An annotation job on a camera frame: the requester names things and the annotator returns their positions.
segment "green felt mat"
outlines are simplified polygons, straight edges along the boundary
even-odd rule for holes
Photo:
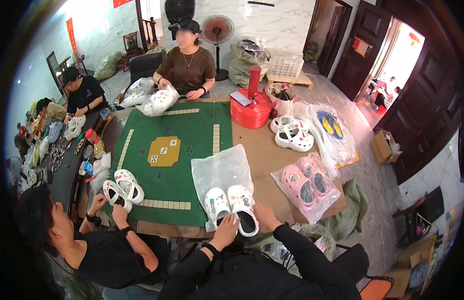
[[[133,206],[130,218],[163,224],[204,226],[207,216],[193,185],[190,160],[206,158],[217,151],[217,148],[213,148],[214,137],[217,142],[217,132],[220,151],[233,146],[230,103],[180,103],[172,106],[166,114],[169,115],[146,117],[139,110],[132,110],[115,148],[111,170],[119,167],[132,172],[144,190],[145,200]],[[180,141],[174,142],[174,138],[160,139],[173,136]],[[174,161],[177,152],[178,161],[171,167],[151,167],[147,159],[153,141],[153,149],[158,150],[152,151],[157,156],[157,161],[152,165]],[[167,153],[161,154],[165,152],[163,147],[167,147]],[[113,172],[109,179],[114,180]],[[102,210],[111,213],[112,207],[107,204]]]

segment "hand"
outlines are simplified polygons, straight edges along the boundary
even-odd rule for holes
[[[80,116],[85,115],[85,113],[86,113],[87,111],[88,111],[88,107],[85,106],[84,108],[79,109],[79,110],[75,113],[75,115],[76,115],[77,117],[80,117]]]
[[[199,99],[204,93],[203,89],[199,89],[196,91],[190,91],[185,96],[187,97],[187,101],[193,101]]]
[[[72,116],[66,115],[65,119],[63,120],[64,125],[67,125],[67,123],[72,120]]]
[[[112,218],[120,230],[129,226],[129,224],[127,223],[127,211],[121,205],[113,205]]]
[[[273,210],[262,203],[256,203],[253,206],[253,214],[260,224],[263,224],[272,232],[282,225],[282,223],[275,218]]]
[[[160,78],[160,79],[158,80],[158,89],[159,89],[159,90],[163,90],[163,89],[165,89],[165,88],[167,87],[168,84],[169,84],[169,85],[172,85],[172,84],[170,83],[170,81],[168,81],[167,79],[165,79],[164,77],[162,77],[162,78]]]
[[[99,211],[105,205],[106,202],[107,202],[107,199],[105,198],[104,195],[102,194],[95,195],[94,199],[92,200],[92,205],[90,209],[88,210],[88,214],[94,217],[97,211]]]
[[[235,221],[235,215],[229,214],[226,216],[222,223],[217,227],[214,238],[209,244],[215,247],[217,251],[221,252],[225,247],[229,246],[235,236],[237,235],[237,228],[239,228],[240,219]]]

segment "fan stand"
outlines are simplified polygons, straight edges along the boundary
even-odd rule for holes
[[[218,35],[221,33],[220,28],[214,28],[213,32],[217,35],[217,41],[219,40]],[[217,53],[217,69],[215,75],[215,81],[224,81],[229,78],[229,71],[220,68],[220,44],[214,44]]]

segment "electric fan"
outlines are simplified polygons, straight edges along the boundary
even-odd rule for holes
[[[220,45],[227,42],[233,35],[234,26],[232,20],[223,15],[213,15],[202,22],[200,30],[202,31],[202,38],[206,42],[214,44],[217,50],[217,75],[215,80],[226,80],[229,77],[229,72],[220,68],[219,52]]]

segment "white plastic crate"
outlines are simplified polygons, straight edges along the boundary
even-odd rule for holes
[[[298,78],[303,66],[301,53],[282,49],[267,49],[270,63],[267,75],[276,77]]]

